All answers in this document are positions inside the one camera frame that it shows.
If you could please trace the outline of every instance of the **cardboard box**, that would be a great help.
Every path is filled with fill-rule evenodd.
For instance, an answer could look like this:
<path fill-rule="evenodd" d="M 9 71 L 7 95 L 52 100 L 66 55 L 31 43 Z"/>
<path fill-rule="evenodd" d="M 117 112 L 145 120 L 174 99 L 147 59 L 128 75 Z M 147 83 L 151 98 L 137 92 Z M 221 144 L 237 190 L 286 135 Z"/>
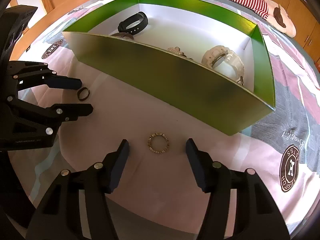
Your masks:
<path fill-rule="evenodd" d="M 143 11 L 148 26 L 130 41 L 118 24 Z M 232 135 L 275 109 L 272 67 L 259 27 L 202 0 L 114 0 L 64 32 L 77 59 Z M 245 65 L 245 87 L 200 64 L 216 45 Z M 178 46 L 187 57 L 167 51 Z"/>

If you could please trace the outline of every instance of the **bracelet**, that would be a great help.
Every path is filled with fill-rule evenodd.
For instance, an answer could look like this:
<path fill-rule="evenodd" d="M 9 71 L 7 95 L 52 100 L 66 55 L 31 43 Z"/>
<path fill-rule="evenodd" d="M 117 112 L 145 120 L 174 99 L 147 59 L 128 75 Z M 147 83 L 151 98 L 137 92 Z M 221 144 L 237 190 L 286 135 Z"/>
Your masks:
<path fill-rule="evenodd" d="M 115 34 L 112 34 L 111 36 L 134 41 L 134 37 L 129 33 L 115 33 Z"/>
<path fill-rule="evenodd" d="M 136 21 L 140 21 L 137 25 L 127 29 L 127 27 L 136 22 Z M 146 26 L 148 25 L 148 18 L 145 15 L 144 12 L 138 12 L 132 16 L 130 16 L 129 18 L 125 19 L 124 21 L 119 23 L 118 26 L 118 31 L 120 33 L 129 33 L 131 35 L 135 35 L 139 32 L 141 32 Z"/>
<path fill-rule="evenodd" d="M 87 90 L 88 91 L 88 95 L 85 97 L 85 98 L 80 98 L 80 95 L 81 95 L 81 93 L 82 93 L 82 91 L 84 91 L 84 90 Z M 78 99 L 79 99 L 79 101 L 85 101 L 88 97 L 89 97 L 89 95 L 90 95 L 90 90 L 88 89 L 88 88 L 86 88 L 86 87 L 83 87 L 83 88 L 81 88 L 78 92 L 77 92 L 77 96 L 78 96 Z"/>
<path fill-rule="evenodd" d="M 162 149 L 162 150 L 159 150 L 159 151 L 157 151 L 157 150 L 155 150 L 155 149 L 153 149 L 152 148 L 152 145 L 151 145 L 151 142 L 152 142 L 152 139 L 154 138 L 154 137 L 156 137 L 156 136 L 162 136 L 164 139 L 165 139 L 165 141 L 166 141 L 166 146 L 164 147 L 164 149 Z M 167 138 L 167 136 L 165 136 L 163 133 L 154 133 L 154 134 L 151 134 L 150 135 L 150 137 L 149 137 L 149 139 L 148 139 L 148 148 L 150 149 L 150 151 L 152 151 L 153 153 L 157 153 L 157 154 L 161 154 L 161 153 L 164 153 L 164 152 L 166 152 L 167 150 L 168 150 L 168 148 L 169 148 L 169 140 L 168 140 L 168 138 Z"/>

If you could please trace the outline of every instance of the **stuffed toy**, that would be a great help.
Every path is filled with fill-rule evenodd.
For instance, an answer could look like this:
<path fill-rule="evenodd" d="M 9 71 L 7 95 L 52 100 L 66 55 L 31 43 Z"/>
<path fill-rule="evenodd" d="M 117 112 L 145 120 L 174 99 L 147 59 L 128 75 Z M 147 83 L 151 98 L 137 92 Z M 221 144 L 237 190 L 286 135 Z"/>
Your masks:
<path fill-rule="evenodd" d="M 290 20 L 287 12 L 281 5 L 271 0 L 231 0 L 242 6 L 245 6 L 261 18 L 265 19 L 278 31 L 285 33 L 293 38 L 296 35 L 296 28 Z"/>

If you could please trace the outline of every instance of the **watch face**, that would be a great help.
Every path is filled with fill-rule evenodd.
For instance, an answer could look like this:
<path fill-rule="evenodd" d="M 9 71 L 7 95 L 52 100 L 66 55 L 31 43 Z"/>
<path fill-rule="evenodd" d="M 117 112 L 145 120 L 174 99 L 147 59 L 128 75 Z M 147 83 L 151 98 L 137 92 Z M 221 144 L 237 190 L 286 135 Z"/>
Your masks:
<path fill-rule="evenodd" d="M 217 59 L 212 62 L 212 68 L 214 69 L 217 66 L 219 66 L 226 59 L 226 57 L 227 57 L 227 53 L 223 53 L 222 55 L 219 55 Z"/>

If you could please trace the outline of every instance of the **dark ring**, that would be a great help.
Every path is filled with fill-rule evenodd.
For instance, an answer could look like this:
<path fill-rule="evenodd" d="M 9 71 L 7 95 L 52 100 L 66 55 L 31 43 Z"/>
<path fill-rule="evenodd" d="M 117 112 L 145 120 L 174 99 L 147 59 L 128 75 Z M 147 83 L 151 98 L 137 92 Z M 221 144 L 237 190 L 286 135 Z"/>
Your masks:
<path fill-rule="evenodd" d="M 80 94 L 82 93 L 82 91 L 84 91 L 84 90 L 86 90 L 86 89 L 87 89 L 87 91 L 88 91 L 88 95 L 87 95 L 85 98 L 80 98 Z M 89 95 L 90 95 L 90 90 L 89 90 L 88 88 L 86 88 L 86 87 L 81 88 L 81 89 L 77 92 L 77 96 L 78 96 L 79 101 L 85 101 L 85 100 L 89 97 Z"/>

